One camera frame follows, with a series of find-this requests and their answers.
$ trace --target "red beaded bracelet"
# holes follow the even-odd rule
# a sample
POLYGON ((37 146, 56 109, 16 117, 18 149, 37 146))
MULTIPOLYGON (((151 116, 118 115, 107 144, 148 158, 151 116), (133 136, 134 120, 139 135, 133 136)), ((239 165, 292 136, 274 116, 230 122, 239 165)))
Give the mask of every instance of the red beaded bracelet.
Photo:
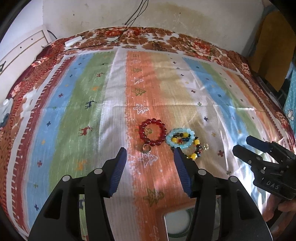
POLYGON ((155 118, 153 118, 152 120, 147 119, 143 121, 142 124, 139 126, 140 138, 144 141, 145 144, 148 144, 150 146, 155 146, 155 145, 159 146, 162 142, 164 142, 166 137, 166 131, 167 129, 165 128, 165 124, 162 123, 161 120, 156 120, 155 118), (160 128, 159 138, 155 141, 147 138, 145 134, 145 127, 150 124, 156 124, 160 128))

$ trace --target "orange stripe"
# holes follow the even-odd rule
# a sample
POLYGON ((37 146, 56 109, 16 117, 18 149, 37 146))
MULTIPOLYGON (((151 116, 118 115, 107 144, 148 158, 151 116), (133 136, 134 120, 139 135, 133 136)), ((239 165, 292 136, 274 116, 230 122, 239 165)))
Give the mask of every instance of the orange stripe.
MULTIPOLYGON (((166 100, 161 98, 161 81, 158 79, 155 72, 154 63, 151 56, 154 53, 147 52, 134 52, 128 51, 126 63, 126 123, 127 134, 129 136, 130 145, 128 153, 129 165, 134 170, 133 188, 135 196, 135 205, 137 207, 138 224, 140 228, 141 240, 151 239, 150 234, 153 235, 154 226, 158 228, 158 235, 161 240, 164 240, 162 218, 160 210, 174 209, 173 207, 184 207, 192 205, 186 194, 183 192, 180 179, 173 161, 173 153, 170 147, 164 142, 160 146, 152 147, 150 154, 158 157, 156 162, 144 168, 143 153, 140 148, 143 141, 140 139, 139 134, 135 129, 138 129, 139 124, 148 118, 161 119, 166 124, 166 128, 170 131, 175 126, 174 113, 168 110, 166 100), (136 81, 143 79, 143 82, 134 84, 136 81), (146 91, 142 95, 136 96, 136 88, 146 91), (137 114, 137 110, 133 109, 136 104, 143 105, 149 108, 144 113, 137 114), (164 193, 164 198, 159 200, 157 204, 151 207, 147 200, 143 197, 147 196, 147 188, 164 193)), ((155 125, 149 125, 154 134, 148 136, 151 139, 156 139, 159 130, 155 125)))
POLYGON ((254 106, 255 113, 261 121, 261 124, 266 128, 266 134, 270 140, 278 140, 279 136, 274 128, 274 125, 270 122, 270 119, 266 115, 265 110, 260 106, 254 94, 251 93, 250 89, 241 81, 241 79, 234 73, 226 70, 228 76, 231 77, 233 82, 239 87, 244 96, 248 99, 249 103, 254 106))

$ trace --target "blue beaded bracelet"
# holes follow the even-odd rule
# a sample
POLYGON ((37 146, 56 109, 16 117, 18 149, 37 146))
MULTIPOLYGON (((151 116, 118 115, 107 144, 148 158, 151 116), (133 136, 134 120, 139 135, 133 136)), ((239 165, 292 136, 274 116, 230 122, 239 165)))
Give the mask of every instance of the blue beaded bracelet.
POLYGON ((181 149, 188 148, 191 146, 191 144, 194 142, 195 139, 195 133, 190 128, 176 128, 171 130, 171 132, 165 137, 165 141, 168 145, 171 147, 177 148, 180 147, 181 149), (172 141, 172 138, 174 138, 174 135, 177 133, 188 133, 187 143, 185 144, 178 144, 172 141))

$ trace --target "blue stripe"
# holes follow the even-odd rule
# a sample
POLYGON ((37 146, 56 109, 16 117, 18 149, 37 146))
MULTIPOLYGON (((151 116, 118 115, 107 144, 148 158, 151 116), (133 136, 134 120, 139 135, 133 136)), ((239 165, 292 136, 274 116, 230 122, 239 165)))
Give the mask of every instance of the blue stripe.
MULTIPOLYGON (((255 149, 247 145, 246 143, 246 138, 249 136, 249 133, 247 131, 247 127, 244 121, 241 119, 241 117, 238 115, 236 111, 236 105, 234 104, 233 100, 216 83, 212 75, 203 68, 199 61, 188 58, 183 59, 189 65, 191 70, 196 74, 196 76, 198 76, 198 78, 203 83, 205 89, 208 91, 211 98, 216 102, 217 106, 219 106, 224 117, 224 122, 227 126, 227 131, 230 134, 233 144, 245 146, 246 148, 254 152, 255 149)), ((250 166, 243 161, 241 161, 240 165, 242 166, 241 172, 243 178, 245 179, 247 174, 246 169, 248 169, 249 172, 251 171, 250 166)), ((251 197, 253 201, 258 205, 259 192, 255 186, 252 189, 251 197)))
POLYGON ((76 81, 92 57, 93 54, 81 55, 71 63, 41 111, 35 129, 37 133, 34 138, 35 142, 32 144, 33 148, 28 157, 30 172, 27 182, 27 204, 30 229, 48 198, 49 170, 55 152, 60 121, 68 106, 76 81), (40 167, 37 165, 39 161, 42 162, 40 167))

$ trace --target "teal fabric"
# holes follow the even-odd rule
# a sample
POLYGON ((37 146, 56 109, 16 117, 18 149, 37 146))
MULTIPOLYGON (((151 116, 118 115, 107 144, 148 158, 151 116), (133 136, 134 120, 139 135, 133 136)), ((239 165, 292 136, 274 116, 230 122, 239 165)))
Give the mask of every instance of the teal fabric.
POLYGON ((289 88, 289 93, 287 96, 287 100, 284 106, 284 113, 288 118, 290 125, 293 129, 294 135, 296 136, 296 121, 295 121, 295 113, 296 113, 296 68, 294 66, 291 76, 291 84, 289 88))

